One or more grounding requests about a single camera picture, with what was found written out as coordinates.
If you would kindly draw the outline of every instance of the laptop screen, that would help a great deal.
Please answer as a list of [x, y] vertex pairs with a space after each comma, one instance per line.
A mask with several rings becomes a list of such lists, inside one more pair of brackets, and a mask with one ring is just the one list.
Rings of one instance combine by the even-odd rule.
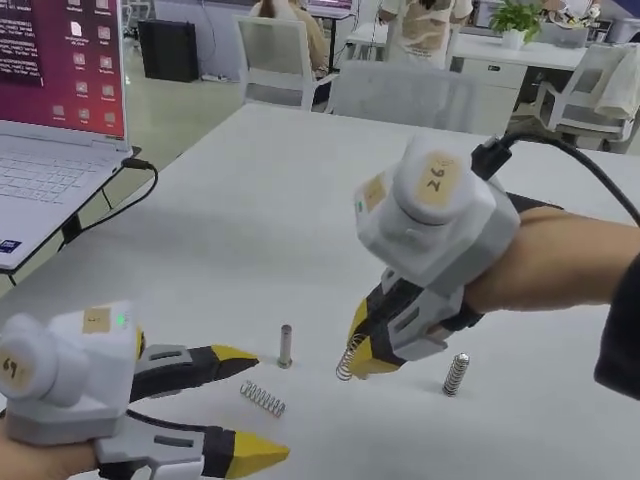
[[118, 0], [0, 0], [0, 121], [125, 136]]

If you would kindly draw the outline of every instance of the table surface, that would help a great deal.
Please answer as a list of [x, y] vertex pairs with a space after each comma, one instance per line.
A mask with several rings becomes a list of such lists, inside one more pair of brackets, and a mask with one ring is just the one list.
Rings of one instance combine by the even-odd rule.
[[[141, 205], [78, 238], [0, 301], [40, 319], [131, 299], [149, 343], [229, 344], [255, 369], [138, 408], [254, 431], [291, 447], [256, 479], [627, 480], [638, 471], [636, 402], [592, 380], [607, 309], [498, 313], [450, 349], [394, 374], [334, 376], [351, 318], [383, 266], [359, 244], [352, 194], [420, 132], [465, 157], [483, 137], [245, 106], [162, 172]], [[640, 203], [638, 158], [591, 153]], [[574, 160], [520, 144], [510, 191], [628, 221]], [[280, 326], [293, 325], [291, 370]], [[454, 354], [460, 394], [439, 389]], [[242, 398], [252, 379], [287, 402], [280, 420]], [[94, 478], [87, 474], [83, 478]]]
[[[384, 47], [387, 33], [386, 25], [364, 23], [347, 41]], [[453, 44], [454, 57], [570, 71], [577, 68], [586, 51], [586, 48], [560, 48], [538, 42], [525, 45], [522, 50], [507, 50], [502, 47], [501, 38], [468, 34], [460, 34]]]

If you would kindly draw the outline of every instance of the potted plant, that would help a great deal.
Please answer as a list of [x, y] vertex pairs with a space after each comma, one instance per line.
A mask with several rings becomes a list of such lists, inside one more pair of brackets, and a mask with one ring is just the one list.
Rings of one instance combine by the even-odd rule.
[[520, 50], [540, 31], [541, 15], [542, 6], [539, 4], [522, 5], [513, 0], [504, 0], [504, 5], [493, 15], [489, 26], [502, 34], [505, 48]]

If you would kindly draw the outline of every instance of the metal spring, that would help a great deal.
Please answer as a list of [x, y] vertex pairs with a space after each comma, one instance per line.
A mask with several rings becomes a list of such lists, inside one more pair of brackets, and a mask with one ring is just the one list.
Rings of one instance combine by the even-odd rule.
[[260, 388], [251, 380], [247, 380], [242, 384], [240, 394], [276, 418], [280, 418], [287, 407], [286, 403], [267, 392], [264, 388]]
[[469, 367], [469, 355], [466, 353], [460, 353], [453, 357], [453, 362], [449, 368], [447, 379], [444, 381], [442, 391], [449, 397], [455, 397], [458, 393], [458, 388], [462, 383], [462, 378]]
[[338, 377], [339, 380], [348, 382], [353, 378], [353, 374], [351, 373], [351, 362], [356, 354], [356, 349], [364, 339], [365, 336], [360, 334], [354, 335], [349, 339], [347, 348], [342, 354], [342, 358], [336, 367], [336, 377]]

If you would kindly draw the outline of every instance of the white drawer unit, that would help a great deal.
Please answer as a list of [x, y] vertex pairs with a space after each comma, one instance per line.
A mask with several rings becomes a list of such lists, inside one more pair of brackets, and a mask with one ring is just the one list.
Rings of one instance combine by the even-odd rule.
[[493, 136], [504, 135], [518, 99], [519, 90], [513, 88], [481, 86], [471, 133]]
[[504, 135], [526, 72], [524, 65], [464, 60], [462, 73], [480, 84], [471, 133]]
[[483, 85], [520, 90], [524, 74], [527, 73], [527, 67], [510, 63], [465, 59], [462, 73], [478, 79]]

